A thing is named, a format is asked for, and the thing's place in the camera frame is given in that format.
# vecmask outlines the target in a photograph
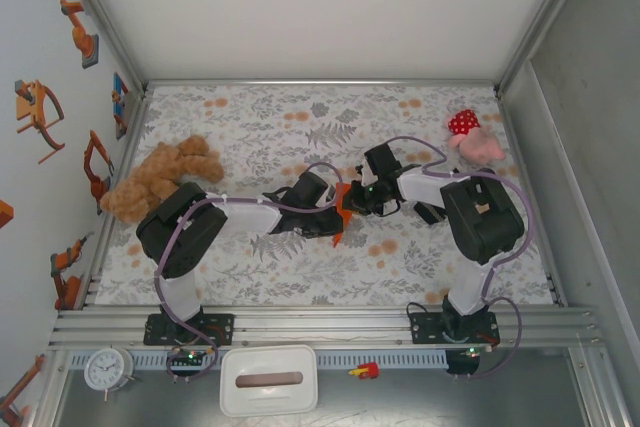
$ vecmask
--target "white alarm clock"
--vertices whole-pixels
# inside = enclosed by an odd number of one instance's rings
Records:
[[[106,394],[119,389],[133,379],[133,357],[118,347],[109,347],[95,352],[84,368],[84,380],[94,390]]]

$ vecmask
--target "teddy bear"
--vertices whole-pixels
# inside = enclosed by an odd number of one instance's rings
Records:
[[[454,134],[449,147],[460,151],[460,155],[474,164],[486,165],[492,160],[504,160],[506,154],[500,148],[498,138],[486,126],[480,126],[478,117],[471,109],[458,112],[447,122]]]
[[[160,142],[127,179],[102,197],[100,207],[122,222],[138,223],[178,189],[176,182],[183,175],[219,182],[224,177],[219,157],[217,152],[209,152],[200,135],[176,146]]]

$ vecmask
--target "patterned mat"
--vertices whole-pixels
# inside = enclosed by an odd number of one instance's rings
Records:
[[[134,165],[159,141],[207,136],[221,153],[225,179],[205,190],[255,196],[292,185],[312,162],[330,161],[345,181],[356,178],[363,153],[396,135],[414,135],[449,152],[449,168],[472,168],[447,148],[446,119],[476,111],[498,135],[507,158],[491,165],[518,182],[502,119],[487,87],[230,85],[158,87],[146,115]],[[392,148],[403,164],[432,153],[411,142]],[[319,174],[334,182],[329,169]],[[514,199],[516,206],[522,206]],[[428,226],[404,205],[387,218],[355,217],[337,248],[332,239],[293,233],[239,233],[216,239],[197,268],[204,304],[404,305],[439,303],[462,255],[448,223]],[[135,226],[117,223],[103,266],[98,304],[157,304],[152,273]],[[552,302],[534,244],[500,271],[492,295],[518,303]]]

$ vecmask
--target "purple cable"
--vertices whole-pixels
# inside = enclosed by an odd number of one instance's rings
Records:
[[[430,144],[429,142],[419,139],[417,137],[412,137],[412,136],[407,136],[407,135],[399,135],[397,137],[393,137],[392,139],[389,139],[386,143],[390,143],[393,142],[394,140],[412,140],[414,142],[418,142],[422,145],[425,145],[427,147],[429,147],[430,149],[434,150],[435,152],[437,152],[438,154],[440,154],[441,159],[439,160],[435,160],[433,162],[430,162],[428,164],[425,164],[422,166],[422,173],[431,177],[437,177],[440,179],[460,179],[460,178],[465,178],[465,177],[484,177],[487,179],[492,179],[492,180],[496,180],[498,182],[503,183],[504,185],[506,185],[507,187],[509,187],[511,190],[513,190],[516,195],[520,198],[520,200],[522,201],[522,204],[524,205],[524,209],[527,212],[527,236],[524,239],[524,242],[522,243],[522,245],[520,245],[520,248],[518,248],[513,254],[508,255],[507,257],[504,257],[502,259],[498,259],[496,260],[493,265],[491,266],[491,269],[489,270],[489,273],[487,274],[487,278],[485,279],[484,285],[482,286],[482,301],[487,305],[487,306],[492,306],[493,304],[495,304],[498,301],[505,301],[508,302],[511,307],[513,307],[513,310],[516,314],[516,318],[518,320],[518,332],[516,334],[516,340],[513,344],[513,348],[511,349],[511,351],[509,352],[509,354],[505,357],[505,359],[498,365],[496,365],[493,369],[488,370],[487,372],[483,372],[481,374],[474,374],[472,376],[470,376],[470,379],[481,379],[481,378],[485,378],[485,377],[489,377],[490,375],[495,374],[496,372],[502,370],[502,368],[507,365],[507,363],[509,363],[511,361],[511,359],[513,358],[513,356],[516,353],[516,350],[518,349],[518,347],[520,346],[520,341],[522,340],[522,315],[520,314],[520,310],[518,309],[518,306],[516,305],[515,302],[513,302],[513,300],[507,298],[507,297],[496,297],[492,300],[487,300],[487,293],[489,292],[489,285],[491,284],[491,281],[493,280],[493,276],[495,275],[495,271],[498,268],[498,266],[505,264],[511,260],[514,260],[515,258],[519,257],[525,250],[527,250],[529,248],[529,245],[531,245],[531,242],[533,241],[533,238],[535,236],[535,223],[533,221],[533,207],[531,206],[531,202],[529,202],[529,199],[527,198],[527,196],[524,194],[524,192],[522,192],[522,190],[520,190],[520,188],[515,185],[513,182],[511,182],[508,179],[505,179],[504,177],[500,177],[499,175],[496,174],[492,174],[490,172],[465,172],[465,173],[443,173],[443,172],[432,172],[429,170],[429,167],[433,167],[436,165],[440,165],[440,164],[444,164],[447,161],[447,155],[440,150],[438,147],[436,147],[433,144]]]
[[[182,216],[182,218],[180,219],[180,222],[178,222],[178,225],[176,226],[175,230],[171,234],[171,237],[169,238],[169,241],[167,242],[167,246],[165,247],[164,252],[162,253],[162,257],[160,257],[160,262],[158,262],[158,268],[154,272],[153,285],[156,289],[156,293],[158,294],[158,298],[160,299],[160,305],[162,305],[162,307],[164,308],[167,315],[171,318],[171,320],[176,324],[180,325],[181,327],[185,328],[192,334],[196,335],[200,339],[204,340],[207,344],[209,344],[213,348],[213,352],[215,355],[213,360],[209,363],[209,365],[207,365],[200,372],[198,372],[193,376],[184,377],[185,382],[189,382],[191,379],[195,380],[199,377],[202,377],[209,370],[211,370],[211,368],[213,368],[213,366],[216,364],[218,360],[219,353],[218,353],[218,346],[215,344],[213,340],[211,340],[207,335],[200,332],[198,329],[191,327],[189,324],[187,324],[186,322],[183,322],[182,320],[180,320],[180,318],[178,318],[178,316],[171,310],[171,308],[167,304],[166,298],[162,293],[162,286],[160,285],[160,278],[162,277],[162,271],[164,270],[164,267],[167,264],[169,255],[171,255],[173,246],[178,240],[178,236],[182,232],[182,229],[184,228],[186,223],[189,221],[191,216],[194,214],[194,212],[198,210],[200,207],[207,204],[215,204],[215,203],[221,203],[221,202],[232,202],[232,203],[239,203],[239,204],[262,204],[262,205],[267,205],[269,207],[274,207],[276,209],[288,210],[290,212],[296,212],[299,214],[314,214],[314,213],[322,212],[323,210],[330,209],[331,207],[336,205],[336,203],[338,202],[338,199],[340,198],[339,194],[342,194],[342,192],[344,191],[344,183],[342,181],[342,176],[340,175],[340,172],[338,171],[338,169],[336,169],[333,165],[331,165],[328,162],[315,162],[311,164],[309,167],[307,167],[306,171],[309,171],[319,165],[324,165],[326,167],[329,167],[331,170],[333,170],[336,176],[338,177],[338,183],[340,185],[340,192],[336,192],[336,194],[333,196],[333,199],[331,199],[331,201],[323,207],[318,207],[315,209],[299,209],[296,207],[289,207],[286,205],[278,204],[270,200],[258,200],[258,199],[242,198],[242,197],[228,197],[225,200],[222,197],[215,197],[215,198],[202,199],[196,202],[195,204],[193,204],[187,210],[187,212]],[[167,364],[166,364],[167,373],[173,377],[174,382],[178,379],[178,376],[175,374],[175,372],[173,372],[173,370],[171,370],[171,362],[178,355],[179,354],[175,354],[168,357]]]

